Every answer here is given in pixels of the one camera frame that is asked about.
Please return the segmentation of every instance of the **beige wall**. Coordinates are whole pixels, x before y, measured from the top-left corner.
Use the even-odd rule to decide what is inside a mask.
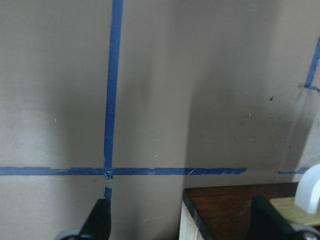
[[[1,167],[103,166],[111,5],[0,3]],[[108,186],[112,239],[169,240],[183,188],[297,181],[278,171],[319,163],[320,98],[303,88],[319,11],[317,0],[124,1],[113,167],[247,172],[2,176],[1,239],[80,227]]]

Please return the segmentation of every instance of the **white hook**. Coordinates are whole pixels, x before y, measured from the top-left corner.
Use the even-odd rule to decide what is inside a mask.
[[[320,198],[320,164],[309,168],[296,189],[294,204],[308,214],[316,214]]]

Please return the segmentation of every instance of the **dark wooden edge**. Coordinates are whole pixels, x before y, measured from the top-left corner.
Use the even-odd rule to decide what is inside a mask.
[[[186,206],[186,208],[188,209],[195,225],[198,227],[199,232],[201,234],[201,236],[203,237],[204,240],[215,240],[209,230],[207,229],[205,223],[203,222],[203,220],[201,219],[201,217],[199,216],[198,212],[196,211],[196,208],[193,204],[193,202],[189,199],[188,194],[186,192],[186,189],[183,190],[182,193],[182,200]]]

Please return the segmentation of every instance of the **blue tape line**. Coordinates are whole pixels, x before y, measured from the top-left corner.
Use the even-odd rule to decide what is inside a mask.
[[[73,167],[51,169],[49,167],[0,167],[0,176],[65,176],[65,175],[105,175],[103,168]]]
[[[313,82],[315,74],[316,74],[317,66],[319,64],[319,58],[320,58],[320,41],[318,42],[318,44],[315,48],[313,58],[311,61],[311,65],[310,65],[310,69],[309,69],[309,72],[308,72],[308,75],[306,77],[305,84],[304,84],[305,88],[316,90],[320,94],[320,89],[317,88],[316,86],[312,86],[312,82]]]
[[[239,175],[247,168],[90,168],[51,169],[49,167],[0,167],[0,176],[64,176],[101,175],[112,179],[115,175]]]
[[[104,199],[108,199],[111,202],[112,188],[106,187],[104,189]]]
[[[278,171],[278,174],[305,174],[308,169],[308,167],[302,167],[297,171]]]
[[[239,175],[247,168],[113,168],[115,175]]]
[[[104,128],[104,167],[112,167],[123,0],[113,0]]]

